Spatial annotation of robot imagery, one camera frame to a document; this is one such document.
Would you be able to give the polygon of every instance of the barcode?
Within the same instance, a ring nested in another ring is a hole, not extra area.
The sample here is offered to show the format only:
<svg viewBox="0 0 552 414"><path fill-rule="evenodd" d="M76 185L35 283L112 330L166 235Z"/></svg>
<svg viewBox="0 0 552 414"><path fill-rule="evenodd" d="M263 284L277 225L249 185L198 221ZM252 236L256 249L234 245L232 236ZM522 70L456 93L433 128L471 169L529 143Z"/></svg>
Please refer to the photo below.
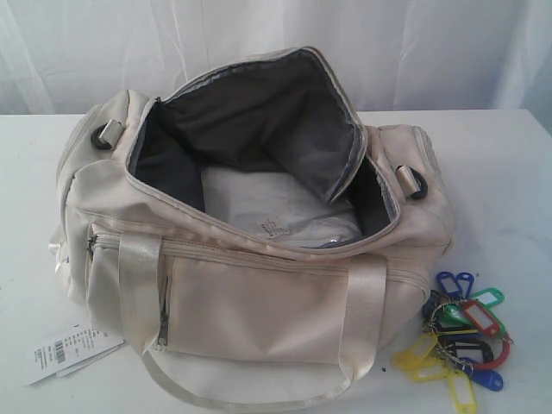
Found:
<svg viewBox="0 0 552 414"><path fill-rule="evenodd" d="M58 364L66 361L66 351L63 350L63 342L57 341L55 344L55 359L58 360Z"/></svg>

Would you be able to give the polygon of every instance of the white curtain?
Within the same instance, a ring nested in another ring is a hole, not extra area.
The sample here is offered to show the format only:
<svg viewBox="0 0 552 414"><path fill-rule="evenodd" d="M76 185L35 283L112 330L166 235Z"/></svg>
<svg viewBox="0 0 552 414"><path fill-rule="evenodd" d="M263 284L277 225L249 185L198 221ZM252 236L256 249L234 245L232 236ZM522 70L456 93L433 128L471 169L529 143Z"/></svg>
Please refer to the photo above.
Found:
<svg viewBox="0 0 552 414"><path fill-rule="evenodd" d="M0 113L165 97L302 45L358 110L527 108L552 131L552 0L0 0Z"/></svg>

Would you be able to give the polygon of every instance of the bag handle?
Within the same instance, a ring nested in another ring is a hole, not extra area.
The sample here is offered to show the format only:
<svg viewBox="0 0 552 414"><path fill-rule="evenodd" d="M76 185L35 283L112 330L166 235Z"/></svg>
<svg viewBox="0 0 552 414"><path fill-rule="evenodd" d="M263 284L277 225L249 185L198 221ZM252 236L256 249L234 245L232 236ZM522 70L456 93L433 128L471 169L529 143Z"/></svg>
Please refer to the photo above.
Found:
<svg viewBox="0 0 552 414"><path fill-rule="evenodd" d="M362 255L352 258L349 267L339 347L339 367L345 380L337 388L311 398L260 404L204 398L186 390L166 375L149 352L160 330L157 287L160 249L160 237L122 235L119 246L122 327L125 338L141 357L152 379L174 397L199 407L236 413L300 410L344 393L372 367L380 340L387 268L384 258Z"/></svg>

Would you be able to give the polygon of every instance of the cream duffel bag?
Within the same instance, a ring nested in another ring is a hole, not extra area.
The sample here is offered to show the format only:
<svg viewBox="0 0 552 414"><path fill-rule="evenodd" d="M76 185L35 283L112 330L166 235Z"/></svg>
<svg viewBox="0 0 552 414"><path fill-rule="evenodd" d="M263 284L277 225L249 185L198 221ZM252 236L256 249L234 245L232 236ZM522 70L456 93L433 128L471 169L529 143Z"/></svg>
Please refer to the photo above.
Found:
<svg viewBox="0 0 552 414"><path fill-rule="evenodd" d="M82 119L57 172L69 298L173 396L295 410L346 391L428 297L455 220L423 130L365 127L313 48L256 56L166 100L123 91ZM152 348L338 365L336 389L199 397Z"/></svg>

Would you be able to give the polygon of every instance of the yellow key tag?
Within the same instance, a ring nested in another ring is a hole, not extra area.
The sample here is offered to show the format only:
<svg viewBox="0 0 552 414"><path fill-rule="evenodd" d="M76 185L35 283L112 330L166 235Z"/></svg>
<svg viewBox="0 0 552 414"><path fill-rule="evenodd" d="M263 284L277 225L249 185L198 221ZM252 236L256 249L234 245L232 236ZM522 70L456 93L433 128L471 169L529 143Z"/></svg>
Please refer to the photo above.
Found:
<svg viewBox="0 0 552 414"><path fill-rule="evenodd" d="M449 370L445 361L437 359L435 356L429 356L423 360L419 367L416 367L406 374L414 382L425 382L445 378Z"/></svg>
<svg viewBox="0 0 552 414"><path fill-rule="evenodd" d="M432 333L423 334L409 349L397 352L392 357L392 362L395 367L405 371L419 367L435 345L437 345L437 335Z"/></svg>
<svg viewBox="0 0 552 414"><path fill-rule="evenodd" d="M472 381L468 376L457 369L450 371L447 375L447 385L456 412L459 414L476 414L477 403L475 402Z"/></svg>

